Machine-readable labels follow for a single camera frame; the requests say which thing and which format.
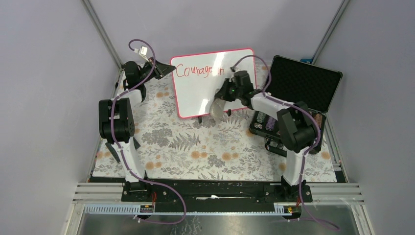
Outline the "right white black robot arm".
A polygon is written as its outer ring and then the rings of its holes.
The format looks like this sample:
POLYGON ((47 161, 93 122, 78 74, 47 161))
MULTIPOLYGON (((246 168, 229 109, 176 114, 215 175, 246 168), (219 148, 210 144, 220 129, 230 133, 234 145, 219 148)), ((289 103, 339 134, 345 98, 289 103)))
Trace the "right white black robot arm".
POLYGON ((219 121, 225 111, 227 102, 239 100, 241 104, 251 110, 264 113, 277 121, 280 140, 287 148, 286 170, 281 187, 281 197, 288 202, 294 201, 300 195, 305 158, 318 145, 321 131, 309 113, 304 102, 292 103, 275 98, 265 91, 255 89, 247 71, 240 70, 233 73, 232 78, 226 78, 215 92, 210 115, 219 121))

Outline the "grey wiping cloth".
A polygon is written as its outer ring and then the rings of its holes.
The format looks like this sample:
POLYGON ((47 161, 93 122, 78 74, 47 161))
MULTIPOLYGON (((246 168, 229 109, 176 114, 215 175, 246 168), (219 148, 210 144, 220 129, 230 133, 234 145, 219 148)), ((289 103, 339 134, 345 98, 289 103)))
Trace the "grey wiping cloth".
POLYGON ((227 101, 222 100, 220 98, 215 98, 213 100, 211 107, 209 109, 209 113, 215 121, 219 121, 223 117, 226 103, 227 101))

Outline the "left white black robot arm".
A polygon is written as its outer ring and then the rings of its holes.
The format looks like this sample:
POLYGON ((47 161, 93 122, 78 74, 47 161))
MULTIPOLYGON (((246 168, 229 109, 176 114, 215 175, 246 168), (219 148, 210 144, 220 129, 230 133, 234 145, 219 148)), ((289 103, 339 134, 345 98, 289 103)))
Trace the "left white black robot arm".
POLYGON ((136 183, 146 178, 146 171, 137 156, 140 144, 134 137, 133 108, 145 100, 147 81, 152 78, 161 79, 176 67, 150 58, 143 66, 128 61, 121 68, 125 75, 122 81, 123 92, 113 99, 99 101, 99 133, 106 140, 106 146, 115 160, 121 163, 125 181, 136 183))

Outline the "pink framed whiteboard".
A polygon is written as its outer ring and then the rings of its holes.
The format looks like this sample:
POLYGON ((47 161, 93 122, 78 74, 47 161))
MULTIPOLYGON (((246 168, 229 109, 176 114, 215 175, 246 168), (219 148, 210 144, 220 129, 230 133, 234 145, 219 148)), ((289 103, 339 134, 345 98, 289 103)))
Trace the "pink framed whiteboard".
POLYGON ((170 64, 176 67, 172 77, 179 117, 208 115, 217 90, 226 78, 233 77, 231 67, 244 56, 249 57, 236 65, 236 69, 247 71, 257 88, 253 54, 251 48, 241 48, 172 57, 170 64))

